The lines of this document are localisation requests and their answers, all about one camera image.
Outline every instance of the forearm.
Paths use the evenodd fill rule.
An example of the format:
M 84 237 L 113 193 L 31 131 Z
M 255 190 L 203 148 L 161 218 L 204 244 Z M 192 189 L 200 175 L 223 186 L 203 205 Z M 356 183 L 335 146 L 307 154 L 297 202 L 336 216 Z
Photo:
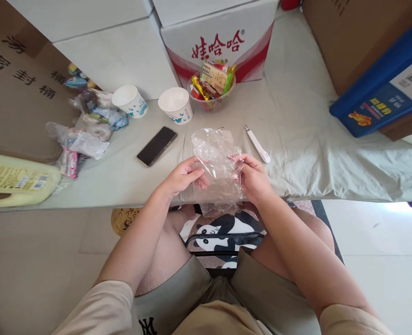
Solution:
M 157 188 L 120 238 L 108 257 L 96 283 L 124 281 L 134 293 L 150 267 L 172 197 Z
M 327 306 L 343 304 L 374 312 L 334 252 L 278 196 L 257 206 L 295 283 L 318 317 Z

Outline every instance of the floor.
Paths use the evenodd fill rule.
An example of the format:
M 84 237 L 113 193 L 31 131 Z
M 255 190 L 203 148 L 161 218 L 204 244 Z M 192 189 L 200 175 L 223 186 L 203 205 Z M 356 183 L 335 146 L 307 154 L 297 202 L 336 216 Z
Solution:
M 412 334 L 412 208 L 323 201 L 349 271 L 395 334 Z M 50 334 L 119 239 L 108 208 L 0 214 L 0 335 Z

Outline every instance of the cardboard box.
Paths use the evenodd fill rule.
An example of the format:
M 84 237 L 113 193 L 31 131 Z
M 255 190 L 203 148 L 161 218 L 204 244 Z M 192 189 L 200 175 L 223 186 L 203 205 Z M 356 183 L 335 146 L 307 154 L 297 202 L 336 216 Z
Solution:
M 8 0 L 51 42 L 148 17 L 151 0 Z
M 412 26 L 412 0 L 304 0 L 303 10 L 340 96 Z
M 277 0 L 258 0 L 161 29 L 164 43 L 185 86 L 204 59 L 237 64 L 237 82 L 261 79 Z
M 137 22 L 55 43 L 101 89 L 134 84 L 146 100 L 179 86 L 155 11 Z
M 401 140 L 402 138 L 412 135 L 412 114 L 406 115 L 395 122 L 388 124 L 380 129 L 384 135 L 392 141 Z
M 0 0 L 0 154 L 52 163 L 61 147 L 49 121 L 73 125 L 80 112 L 63 85 L 69 61 L 5 0 Z
M 209 15 L 253 0 L 153 0 L 163 27 Z

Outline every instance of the white paper cup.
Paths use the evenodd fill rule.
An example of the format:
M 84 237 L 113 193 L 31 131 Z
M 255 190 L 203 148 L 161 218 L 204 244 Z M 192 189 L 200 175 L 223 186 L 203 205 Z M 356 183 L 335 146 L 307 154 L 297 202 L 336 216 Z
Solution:
M 133 119 L 143 117 L 149 110 L 149 106 L 133 84 L 128 84 L 117 89 L 111 101 L 113 105 L 119 107 Z
M 186 124 L 193 117 L 189 93 L 181 87 L 169 88 L 158 100 L 159 108 L 177 125 Z

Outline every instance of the barcode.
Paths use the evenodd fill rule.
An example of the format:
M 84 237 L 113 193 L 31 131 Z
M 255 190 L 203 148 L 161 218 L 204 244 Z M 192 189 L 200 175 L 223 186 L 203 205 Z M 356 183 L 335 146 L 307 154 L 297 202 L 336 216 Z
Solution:
M 22 177 L 18 184 L 16 184 L 15 188 L 22 188 L 28 179 L 29 177 L 27 176 Z
M 42 181 L 38 181 L 35 186 L 33 187 L 33 189 L 42 189 L 43 188 L 44 183 Z

